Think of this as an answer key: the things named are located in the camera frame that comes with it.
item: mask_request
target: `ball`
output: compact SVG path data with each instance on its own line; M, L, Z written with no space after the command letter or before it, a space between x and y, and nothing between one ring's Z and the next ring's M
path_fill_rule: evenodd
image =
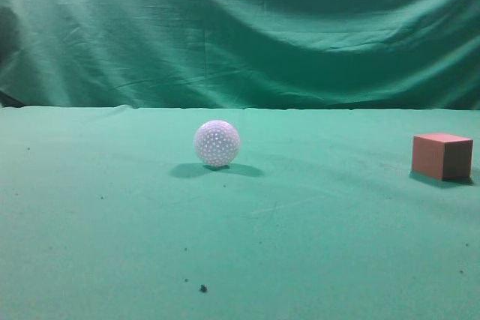
M193 139L196 155L205 164L222 167L230 164L240 150L240 135L223 120L204 123Z

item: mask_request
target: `white ball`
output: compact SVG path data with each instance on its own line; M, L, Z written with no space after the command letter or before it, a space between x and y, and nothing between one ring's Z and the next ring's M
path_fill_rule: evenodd
M221 167L230 164L240 149L240 135L231 124L223 120L204 123L193 139L195 152L205 164Z

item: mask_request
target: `green cloth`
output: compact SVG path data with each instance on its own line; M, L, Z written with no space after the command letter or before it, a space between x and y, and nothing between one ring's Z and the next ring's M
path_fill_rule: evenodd
M27 105L480 109L480 0L0 0Z
M242 138L229 169L194 153L212 119ZM479 318L478 111L26 107L0 122L5 320ZM474 138L471 181L410 174L413 135L432 132Z

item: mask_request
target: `cube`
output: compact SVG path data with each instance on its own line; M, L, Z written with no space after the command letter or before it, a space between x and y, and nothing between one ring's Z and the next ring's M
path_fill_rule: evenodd
M413 137L412 170L437 180L469 178L473 139L445 133Z

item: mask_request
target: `green table surface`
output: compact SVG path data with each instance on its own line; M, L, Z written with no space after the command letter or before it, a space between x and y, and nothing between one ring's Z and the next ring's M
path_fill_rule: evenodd
M242 148L193 150L223 119ZM0 319L480 319L480 112L0 110ZM413 136L474 138L471 180ZM199 287L204 284L208 292Z

